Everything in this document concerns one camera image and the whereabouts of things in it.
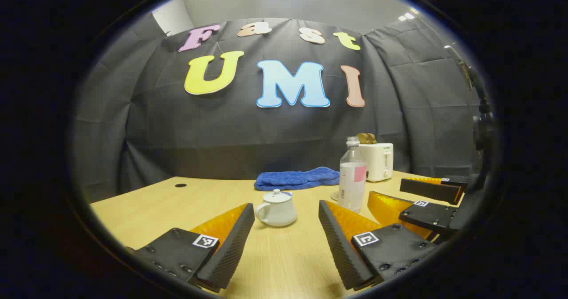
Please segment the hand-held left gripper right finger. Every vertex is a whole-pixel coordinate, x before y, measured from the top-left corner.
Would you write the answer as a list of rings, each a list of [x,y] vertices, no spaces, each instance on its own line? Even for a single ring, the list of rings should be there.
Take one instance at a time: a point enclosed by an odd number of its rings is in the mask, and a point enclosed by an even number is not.
[[[402,224],[381,226],[327,200],[319,201],[318,217],[347,290],[404,274],[438,246]]]

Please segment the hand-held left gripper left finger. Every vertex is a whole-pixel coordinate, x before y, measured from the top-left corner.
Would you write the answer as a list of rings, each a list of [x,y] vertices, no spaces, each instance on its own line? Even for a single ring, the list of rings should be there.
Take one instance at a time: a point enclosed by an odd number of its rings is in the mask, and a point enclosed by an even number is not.
[[[137,250],[126,250],[163,275],[219,293],[239,265],[254,221],[253,204],[245,203],[191,230],[171,228]]]

